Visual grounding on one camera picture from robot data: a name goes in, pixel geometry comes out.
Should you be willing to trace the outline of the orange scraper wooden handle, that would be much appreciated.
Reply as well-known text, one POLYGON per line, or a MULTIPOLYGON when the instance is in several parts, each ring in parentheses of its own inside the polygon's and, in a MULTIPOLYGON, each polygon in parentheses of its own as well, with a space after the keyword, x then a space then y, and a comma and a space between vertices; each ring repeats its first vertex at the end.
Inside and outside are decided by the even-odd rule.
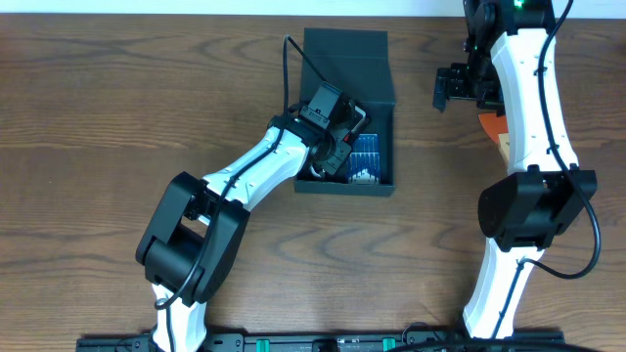
POLYGON ((496 112, 485 112, 478 115, 483 131, 497 145, 505 163, 510 160, 510 138, 507 118, 496 112))

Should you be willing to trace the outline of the small claw hammer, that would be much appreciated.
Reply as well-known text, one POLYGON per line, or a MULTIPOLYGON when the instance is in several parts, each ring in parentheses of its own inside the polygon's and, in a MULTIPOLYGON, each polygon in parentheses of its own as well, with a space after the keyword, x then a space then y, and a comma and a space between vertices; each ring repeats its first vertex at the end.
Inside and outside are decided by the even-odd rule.
POLYGON ((321 168, 318 168, 315 164, 310 165, 310 173, 317 179, 325 178, 325 171, 321 168))

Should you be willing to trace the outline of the blue precision screwdriver set case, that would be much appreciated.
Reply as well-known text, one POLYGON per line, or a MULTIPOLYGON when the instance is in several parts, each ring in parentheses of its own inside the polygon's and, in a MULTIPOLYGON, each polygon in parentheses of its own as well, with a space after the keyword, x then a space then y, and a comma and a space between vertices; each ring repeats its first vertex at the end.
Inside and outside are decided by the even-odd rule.
POLYGON ((352 145, 346 166, 348 184, 378 185, 381 175, 378 135, 361 134, 352 145))

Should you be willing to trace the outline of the dark green box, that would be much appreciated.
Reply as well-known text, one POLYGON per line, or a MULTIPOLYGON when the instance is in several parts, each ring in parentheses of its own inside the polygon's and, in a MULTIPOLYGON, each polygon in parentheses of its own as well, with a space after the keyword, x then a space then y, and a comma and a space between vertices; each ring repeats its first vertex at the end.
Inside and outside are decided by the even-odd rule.
POLYGON ((370 118, 362 134, 378 135, 381 175, 378 185, 357 185, 347 183, 346 163, 334 176, 324 179, 315 178, 307 169, 296 176, 294 190, 306 194, 390 196, 395 190, 393 115, 396 101, 388 62, 387 33, 306 27, 303 52, 312 64, 302 66, 299 99, 310 101, 320 86, 321 79, 314 68, 352 98, 370 118))

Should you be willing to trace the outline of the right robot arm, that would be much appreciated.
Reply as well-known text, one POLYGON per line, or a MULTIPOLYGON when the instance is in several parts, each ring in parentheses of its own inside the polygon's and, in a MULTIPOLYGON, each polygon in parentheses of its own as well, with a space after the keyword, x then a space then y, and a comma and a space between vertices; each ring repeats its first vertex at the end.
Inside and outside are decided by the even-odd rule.
POLYGON ((438 69, 433 105, 445 111, 450 101, 474 101, 507 123, 507 175, 478 200, 485 254, 463 311, 470 338, 505 340, 514 334, 514 313, 533 269, 567 279, 540 259, 581 211, 589 216, 594 249, 572 279, 597 265, 602 238, 591 198, 598 181, 595 171, 581 169, 563 120, 555 50, 565 18, 550 1, 465 0, 464 11, 468 60, 438 69))

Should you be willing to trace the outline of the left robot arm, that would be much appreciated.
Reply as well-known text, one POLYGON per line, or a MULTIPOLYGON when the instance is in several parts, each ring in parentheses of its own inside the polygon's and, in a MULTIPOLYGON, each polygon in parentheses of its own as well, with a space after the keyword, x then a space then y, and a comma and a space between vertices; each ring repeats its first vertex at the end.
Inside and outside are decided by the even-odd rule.
POLYGON ((152 351, 199 351, 208 301, 224 283, 251 211, 304 169, 334 175, 371 119, 328 82, 313 98, 274 116, 260 142, 201 178, 182 172, 167 185, 136 249, 156 295, 152 351))

